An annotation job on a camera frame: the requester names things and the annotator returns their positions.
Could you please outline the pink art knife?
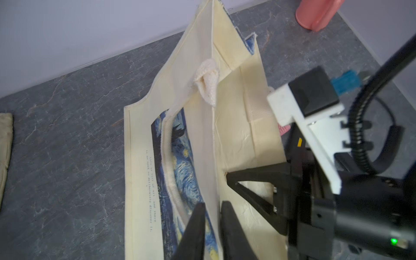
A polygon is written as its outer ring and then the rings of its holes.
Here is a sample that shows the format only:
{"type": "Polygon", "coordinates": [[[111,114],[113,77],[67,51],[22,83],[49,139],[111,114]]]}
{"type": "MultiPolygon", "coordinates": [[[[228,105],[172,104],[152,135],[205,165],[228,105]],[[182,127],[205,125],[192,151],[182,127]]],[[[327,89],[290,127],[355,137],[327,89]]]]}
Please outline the pink art knife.
{"type": "Polygon", "coordinates": [[[279,125],[279,126],[278,126],[278,129],[279,129],[279,133],[280,133],[280,135],[284,135],[284,134],[286,134],[287,132],[289,132],[289,131],[290,131],[291,126],[290,126],[290,125],[286,125],[286,126],[281,126],[281,125],[279,125]]]}

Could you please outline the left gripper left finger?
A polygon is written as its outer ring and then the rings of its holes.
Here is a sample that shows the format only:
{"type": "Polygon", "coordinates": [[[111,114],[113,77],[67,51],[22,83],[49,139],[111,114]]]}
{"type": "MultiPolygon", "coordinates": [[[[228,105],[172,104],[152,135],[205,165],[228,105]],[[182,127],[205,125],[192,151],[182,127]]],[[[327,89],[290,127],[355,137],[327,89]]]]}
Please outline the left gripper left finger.
{"type": "Polygon", "coordinates": [[[203,260],[205,250],[204,203],[198,203],[188,221],[182,240],[172,256],[172,260],[203,260]]]}

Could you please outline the teal art knife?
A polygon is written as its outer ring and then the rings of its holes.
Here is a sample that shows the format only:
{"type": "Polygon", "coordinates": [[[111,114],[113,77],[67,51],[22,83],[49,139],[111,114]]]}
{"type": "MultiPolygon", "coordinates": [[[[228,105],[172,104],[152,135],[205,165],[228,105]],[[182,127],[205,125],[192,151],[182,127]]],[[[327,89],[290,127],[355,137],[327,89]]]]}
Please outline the teal art knife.
{"type": "Polygon", "coordinates": [[[359,88],[362,85],[361,78],[354,70],[349,70],[341,76],[331,79],[330,82],[338,96],[359,88]]]}

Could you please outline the cream starry night tote bag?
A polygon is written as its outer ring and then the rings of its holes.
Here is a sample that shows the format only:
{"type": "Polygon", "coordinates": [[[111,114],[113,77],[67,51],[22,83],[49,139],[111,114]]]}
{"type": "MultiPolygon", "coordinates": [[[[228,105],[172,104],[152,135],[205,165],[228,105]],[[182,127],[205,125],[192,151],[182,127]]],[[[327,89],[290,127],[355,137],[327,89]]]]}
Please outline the cream starry night tote bag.
{"type": "Polygon", "coordinates": [[[226,174],[286,161],[256,35],[242,37],[220,1],[204,1],[139,102],[126,106],[125,258],[169,260],[198,203],[206,260],[225,258],[220,207],[231,202],[260,260],[285,260],[280,235],[226,174]]]}

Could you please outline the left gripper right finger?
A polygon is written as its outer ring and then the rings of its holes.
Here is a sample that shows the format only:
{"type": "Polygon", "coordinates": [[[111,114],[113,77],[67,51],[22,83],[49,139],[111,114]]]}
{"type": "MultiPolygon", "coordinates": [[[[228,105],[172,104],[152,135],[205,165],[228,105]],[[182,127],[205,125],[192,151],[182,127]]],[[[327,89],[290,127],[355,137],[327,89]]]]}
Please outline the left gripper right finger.
{"type": "Polygon", "coordinates": [[[225,260],[258,259],[252,250],[235,210],[229,201],[222,202],[220,226],[225,260]]]}

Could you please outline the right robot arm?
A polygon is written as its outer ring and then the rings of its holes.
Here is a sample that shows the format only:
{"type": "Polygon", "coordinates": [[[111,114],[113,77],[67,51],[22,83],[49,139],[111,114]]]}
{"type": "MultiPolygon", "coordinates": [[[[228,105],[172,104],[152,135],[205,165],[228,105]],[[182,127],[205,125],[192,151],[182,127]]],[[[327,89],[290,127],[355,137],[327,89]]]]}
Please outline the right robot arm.
{"type": "Polygon", "coordinates": [[[279,164],[228,173],[230,188],[288,239],[290,260],[328,260],[333,241],[360,253],[368,250],[399,260],[416,257],[416,169],[403,179],[361,172],[347,153],[338,153],[342,191],[329,181],[299,128],[279,164]]]}

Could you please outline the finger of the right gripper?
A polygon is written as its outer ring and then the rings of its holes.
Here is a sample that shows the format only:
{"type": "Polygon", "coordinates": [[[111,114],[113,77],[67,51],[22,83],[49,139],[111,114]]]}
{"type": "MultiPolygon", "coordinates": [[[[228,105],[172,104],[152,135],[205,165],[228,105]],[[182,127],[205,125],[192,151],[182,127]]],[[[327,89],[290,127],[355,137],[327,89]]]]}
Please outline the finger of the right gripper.
{"type": "Polygon", "coordinates": [[[288,235],[293,218],[293,177],[289,163],[229,172],[226,182],[279,234],[288,235]]]}

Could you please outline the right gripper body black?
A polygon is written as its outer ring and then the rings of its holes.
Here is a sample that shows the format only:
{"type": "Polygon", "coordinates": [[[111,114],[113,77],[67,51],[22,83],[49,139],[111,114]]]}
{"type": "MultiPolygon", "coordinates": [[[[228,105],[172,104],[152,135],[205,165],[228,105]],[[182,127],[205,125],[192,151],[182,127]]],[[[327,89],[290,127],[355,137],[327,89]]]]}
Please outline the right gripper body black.
{"type": "Polygon", "coordinates": [[[288,222],[288,259],[330,260],[335,233],[335,198],[297,125],[289,131],[285,152],[290,175],[301,184],[294,199],[294,217],[288,222]]]}

